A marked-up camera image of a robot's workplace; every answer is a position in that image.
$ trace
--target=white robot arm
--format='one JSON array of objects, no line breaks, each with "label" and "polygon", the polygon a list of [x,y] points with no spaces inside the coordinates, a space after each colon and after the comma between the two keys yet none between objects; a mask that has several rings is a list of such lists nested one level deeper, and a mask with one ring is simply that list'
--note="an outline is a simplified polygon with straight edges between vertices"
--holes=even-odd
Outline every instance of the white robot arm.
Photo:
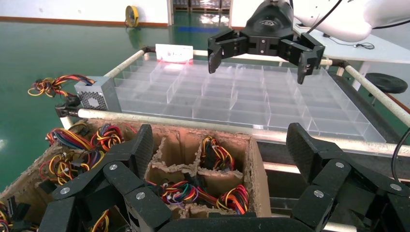
[{"label": "white robot arm", "polygon": [[[338,0],[293,0],[293,15],[305,26],[319,22]],[[410,19],[410,0],[343,0],[317,26],[339,40],[358,42],[375,27]]]}]

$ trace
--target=green epoxy floor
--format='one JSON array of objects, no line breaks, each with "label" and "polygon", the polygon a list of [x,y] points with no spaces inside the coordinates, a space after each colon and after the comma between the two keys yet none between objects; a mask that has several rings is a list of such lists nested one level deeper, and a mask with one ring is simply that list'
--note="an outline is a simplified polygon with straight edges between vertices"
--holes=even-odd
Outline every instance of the green epoxy floor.
[{"label": "green epoxy floor", "polygon": [[[47,149],[46,133],[61,127],[54,105],[62,100],[29,96],[27,90],[35,80],[68,73],[104,75],[143,45],[180,44],[206,50],[207,38],[215,33],[180,32],[178,26],[225,27],[219,21],[203,24],[207,18],[214,17],[176,12],[175,26],[128,30],[0,22],[0,191]],[[65,89],[74,92],[72,85]],[[405,130],[402,125],[396,128]]]}]

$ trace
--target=power supply fan grille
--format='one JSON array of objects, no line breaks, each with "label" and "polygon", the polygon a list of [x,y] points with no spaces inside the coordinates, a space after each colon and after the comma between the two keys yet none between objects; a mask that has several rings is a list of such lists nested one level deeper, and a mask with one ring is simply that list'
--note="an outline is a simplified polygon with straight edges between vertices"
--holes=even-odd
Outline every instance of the power supply fan grille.
[{"label": "power supply fan grille", "polygon": [[86,109],[108,110],[104,96],[98,92],[80,92],[78,96]]}]

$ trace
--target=transparent plastic organizer tray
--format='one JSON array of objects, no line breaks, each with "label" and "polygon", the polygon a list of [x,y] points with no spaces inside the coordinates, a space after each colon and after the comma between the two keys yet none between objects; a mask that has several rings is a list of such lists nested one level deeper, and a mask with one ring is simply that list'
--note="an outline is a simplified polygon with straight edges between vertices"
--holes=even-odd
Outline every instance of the transparent plastic organizer tray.
[{"label": "transparent plastic organizer tray", "polygon": [[116,92],[123,112],[285,131],[300,123],[311,135],[385,142],[325,70],[296,82],[297,69],[207,61],[136,61]]}]

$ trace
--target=white table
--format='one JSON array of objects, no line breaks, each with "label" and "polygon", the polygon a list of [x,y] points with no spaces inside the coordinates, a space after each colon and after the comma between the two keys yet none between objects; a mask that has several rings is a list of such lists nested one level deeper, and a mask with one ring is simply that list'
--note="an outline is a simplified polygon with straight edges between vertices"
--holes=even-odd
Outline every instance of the white table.
[{"label": "white table", "polygon": [[[301,33],[308,31],[308,29],[301,29],[296,26],[296,24],[298,23],[300,23],[300,21],[295,18],[293,21],[293,30],[297,34],[300,35]],[[370,68],[371,62],[410,64],[409,50],[374,35],[369,35],[366,39],[356,43],[349,43],[332,38],[333,40],[341,44],[371,43],[375,46],[375,48],[372,50],[365,49],[363,47],[353,47],[337,44],[331,39],[323,37],[323,32],[320,32],[318,30],[313,30],[310,35],[314,37],[318,42],[326,46],[323,54],[323,56],[326,58],[363,61],[362,67],[359,69],[359,72],[362,75],[366,75],[367,71]],[[360,83],[355,80],[353,87],[356,90],[359,90]]]}]

